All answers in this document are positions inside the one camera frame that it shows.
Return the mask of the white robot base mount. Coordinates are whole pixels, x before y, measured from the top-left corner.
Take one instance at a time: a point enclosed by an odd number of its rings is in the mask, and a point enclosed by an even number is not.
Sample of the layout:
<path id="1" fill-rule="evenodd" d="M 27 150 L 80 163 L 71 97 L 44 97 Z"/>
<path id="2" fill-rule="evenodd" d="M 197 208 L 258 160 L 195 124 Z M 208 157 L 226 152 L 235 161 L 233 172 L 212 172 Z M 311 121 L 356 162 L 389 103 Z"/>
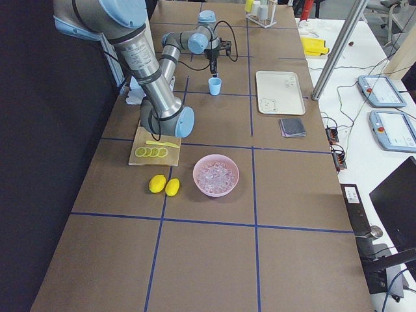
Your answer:
<path id="1" fill-rule="evenodd" d="M 132 76 L 129 83 L 129 91 L 126 97 L 126 103 L 129 105 L 140 105 L 146 96 L 143 88 L 138 84 L 137 80 Z"/>

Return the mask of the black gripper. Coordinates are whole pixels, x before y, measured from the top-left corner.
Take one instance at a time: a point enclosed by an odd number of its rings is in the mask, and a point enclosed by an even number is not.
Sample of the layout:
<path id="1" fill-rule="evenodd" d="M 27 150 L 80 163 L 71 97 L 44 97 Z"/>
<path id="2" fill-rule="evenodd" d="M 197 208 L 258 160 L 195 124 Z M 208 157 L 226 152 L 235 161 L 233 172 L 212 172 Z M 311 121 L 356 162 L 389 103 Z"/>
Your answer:
<path id="1" fill-rule="evenodd" d="M 220 56 L 220 52 L 224 51 L 228 57 L 231 56 L 231 41 L 223 40 L 221 38 L 215 38 L 208 43 L 207 48 L 204 50 L 205 57 L 209 59 L 209 69 L 213 77 L 217 76 L 217 58 Z"/>

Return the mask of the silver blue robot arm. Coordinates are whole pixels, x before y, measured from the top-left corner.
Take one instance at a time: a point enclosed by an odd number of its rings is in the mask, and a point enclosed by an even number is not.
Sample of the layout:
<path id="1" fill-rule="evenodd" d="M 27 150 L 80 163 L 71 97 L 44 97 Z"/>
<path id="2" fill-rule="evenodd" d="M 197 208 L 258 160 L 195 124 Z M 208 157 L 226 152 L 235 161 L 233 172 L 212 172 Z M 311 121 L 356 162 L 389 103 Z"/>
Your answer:
<path id="1" fill-rule="evenodd" d="M 54 1 L 53 5 L 58 31 L 83 40 L 103 35 L 121 54 L 145 93 L 140 108 L 142 127 L 155 135 L 185 138 L 191 134 L 194 111 L 174 96 L 170 82 L 184 50 L 204 54 L 211 74 L 217 75 L 217 58 L 221 50 L 230 51 L 231 42 L 218 37 L 212 10 L 198 14 L 194 30 L 165 34 L 162 55 L 156 58 L 145 35 L 145 1 Z"/>

